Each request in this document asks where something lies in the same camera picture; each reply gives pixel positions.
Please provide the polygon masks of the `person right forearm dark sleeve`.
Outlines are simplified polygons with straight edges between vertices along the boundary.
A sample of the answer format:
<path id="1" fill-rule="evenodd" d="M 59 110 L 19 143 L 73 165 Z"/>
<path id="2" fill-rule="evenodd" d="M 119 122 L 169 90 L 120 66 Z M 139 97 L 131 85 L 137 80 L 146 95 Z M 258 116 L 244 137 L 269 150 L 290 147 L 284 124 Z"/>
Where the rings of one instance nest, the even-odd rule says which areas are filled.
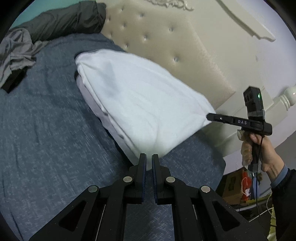
<path id="1" fill-rule="evenodd" d="M 284 166 L 271 183 L 276 239 L 295 240 L 295 169 Z"/>

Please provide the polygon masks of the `person right hand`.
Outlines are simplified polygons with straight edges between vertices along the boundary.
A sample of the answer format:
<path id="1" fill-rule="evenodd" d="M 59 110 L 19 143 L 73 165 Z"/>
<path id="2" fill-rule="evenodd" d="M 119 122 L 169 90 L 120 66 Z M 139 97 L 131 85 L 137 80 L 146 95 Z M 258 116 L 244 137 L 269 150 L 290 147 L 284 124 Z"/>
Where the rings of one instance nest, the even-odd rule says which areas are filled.
<path id="1" fill-rule="evenodd" d="M 252 145 L 261 145 L 262 165 L 261 170 L 267 173 L 271 182 L 276 180 L 285 164 L 282 158 L 276 153 L 268 137 L 262 138 L 254 133 L 238 131 L 238 138 L 243 141 L 241 146 L 242 166 L 252 162 Z"/>

